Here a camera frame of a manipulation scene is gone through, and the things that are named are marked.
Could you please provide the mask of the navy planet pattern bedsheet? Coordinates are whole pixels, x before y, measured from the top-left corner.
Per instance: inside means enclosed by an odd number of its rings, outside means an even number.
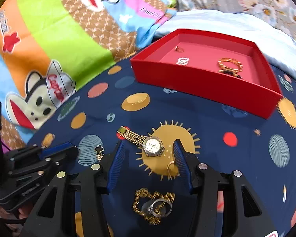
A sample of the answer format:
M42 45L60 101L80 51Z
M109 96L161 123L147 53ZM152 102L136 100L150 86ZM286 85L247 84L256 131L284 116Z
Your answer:
M96 76L31 138L76 149L30 215L75 236L296 236L296 80L273 68L268 119L136 81L129 60Z

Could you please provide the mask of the red jewelry tray box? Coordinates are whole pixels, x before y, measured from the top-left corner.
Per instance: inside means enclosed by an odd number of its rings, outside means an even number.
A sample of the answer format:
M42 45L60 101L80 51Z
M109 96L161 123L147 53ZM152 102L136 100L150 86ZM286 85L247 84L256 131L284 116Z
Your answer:
M183 53L175 51L177 45ZM258 46L231 35L177 29L130 62L140 83L203 97L265 119L283 97Z

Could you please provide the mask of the colourful monkey cartoon quilt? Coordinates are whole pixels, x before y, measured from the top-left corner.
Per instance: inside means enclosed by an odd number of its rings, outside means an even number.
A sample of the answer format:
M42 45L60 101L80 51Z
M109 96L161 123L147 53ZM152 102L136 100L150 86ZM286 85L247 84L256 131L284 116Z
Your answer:
M66 100L152 42L173 0L5 0L0 5L1 139L25 146Z

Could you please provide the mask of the gold hoop earring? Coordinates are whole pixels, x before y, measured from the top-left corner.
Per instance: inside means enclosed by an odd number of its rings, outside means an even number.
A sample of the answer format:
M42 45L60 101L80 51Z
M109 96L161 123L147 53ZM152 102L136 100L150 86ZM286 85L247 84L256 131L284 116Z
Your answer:
M167 164L166 170L168 180L173 180L180 176L175 160L172 160Z

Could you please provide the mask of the gold wristwatch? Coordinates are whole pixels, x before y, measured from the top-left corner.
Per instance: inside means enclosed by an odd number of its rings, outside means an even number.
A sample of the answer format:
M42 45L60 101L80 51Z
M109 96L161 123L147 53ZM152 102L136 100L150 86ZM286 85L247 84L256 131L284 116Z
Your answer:
M140 147L147 157L161 156L164 151L162 140L156 136L139 135L124 126L119 127L117 134Z

